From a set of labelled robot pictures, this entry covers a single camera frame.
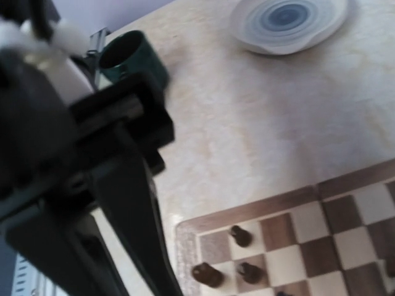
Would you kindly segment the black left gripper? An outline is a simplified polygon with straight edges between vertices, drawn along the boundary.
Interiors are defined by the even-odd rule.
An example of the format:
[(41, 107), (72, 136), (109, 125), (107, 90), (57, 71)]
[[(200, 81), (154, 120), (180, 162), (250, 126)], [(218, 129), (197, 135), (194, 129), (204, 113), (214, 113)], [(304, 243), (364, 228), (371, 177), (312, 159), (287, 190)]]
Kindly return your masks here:
[(152, 179), (165, 167), (158, 150), (173, 139), (164, 94), (149, 72), (66, 106), (39, 70), (1, 53), (1, 224), (94, 168), (96, 200), (154, 295), (182, 294)]

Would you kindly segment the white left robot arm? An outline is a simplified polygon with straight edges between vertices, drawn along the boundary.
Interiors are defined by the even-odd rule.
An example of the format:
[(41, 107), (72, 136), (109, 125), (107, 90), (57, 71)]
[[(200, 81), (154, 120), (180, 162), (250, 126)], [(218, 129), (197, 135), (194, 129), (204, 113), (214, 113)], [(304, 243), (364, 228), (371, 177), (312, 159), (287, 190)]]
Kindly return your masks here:
[(153, 177), (174, 138), (149, 65), (98, 90), (89, 41), (44, 1), (1, 2), (1, 234), (69, 295), (126, 295), (100, 208), (154, 295), (181, 295)]

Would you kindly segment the wooden folding chess board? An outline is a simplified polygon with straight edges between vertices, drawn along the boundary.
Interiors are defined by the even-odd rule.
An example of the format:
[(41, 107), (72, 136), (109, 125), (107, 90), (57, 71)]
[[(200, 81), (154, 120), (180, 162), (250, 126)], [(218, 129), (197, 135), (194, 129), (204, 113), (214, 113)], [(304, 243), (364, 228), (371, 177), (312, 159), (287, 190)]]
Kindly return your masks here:
[[(233, 225), (252, 234), (248, 247)], [(394, 162), (184, 221), (176, 247), (185, 295), (393, 295)], [(220, 287), (193, 279), (203, 262), (223, 273)], [(264, 278), (244, 282), (242, 262)]]

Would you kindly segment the dark green mug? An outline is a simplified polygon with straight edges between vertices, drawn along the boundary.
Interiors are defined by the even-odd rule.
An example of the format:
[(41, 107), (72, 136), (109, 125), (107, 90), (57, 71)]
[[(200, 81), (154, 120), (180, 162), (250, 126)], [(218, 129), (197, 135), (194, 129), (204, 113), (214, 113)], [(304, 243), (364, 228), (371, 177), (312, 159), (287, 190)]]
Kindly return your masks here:
[(165, 65), (139, 30), (128, 31), (106, 45), (99, 56), (98, 68), (112, 83), (137, 72), (149, 72), (162, 89), (170, 81)]

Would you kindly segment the white blue swirl plate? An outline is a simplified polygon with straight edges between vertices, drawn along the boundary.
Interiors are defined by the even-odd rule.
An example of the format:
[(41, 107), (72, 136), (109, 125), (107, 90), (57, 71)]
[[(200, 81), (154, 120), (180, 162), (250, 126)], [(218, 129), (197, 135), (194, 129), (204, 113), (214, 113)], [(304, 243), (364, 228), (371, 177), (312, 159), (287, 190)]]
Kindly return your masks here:
[(345, 22), (349, 1), (240, 1), (230, 14), (232, 36), (248, 51), (286, 56), (318, 45)]

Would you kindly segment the aluminium frame rail front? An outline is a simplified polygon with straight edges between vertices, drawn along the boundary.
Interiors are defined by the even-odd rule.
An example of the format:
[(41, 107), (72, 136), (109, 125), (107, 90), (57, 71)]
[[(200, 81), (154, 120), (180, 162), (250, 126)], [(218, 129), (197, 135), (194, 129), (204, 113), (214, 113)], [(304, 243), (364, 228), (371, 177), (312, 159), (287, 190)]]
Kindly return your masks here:
[(11, 296), (68, 296), (60, 287), (17, 254)]

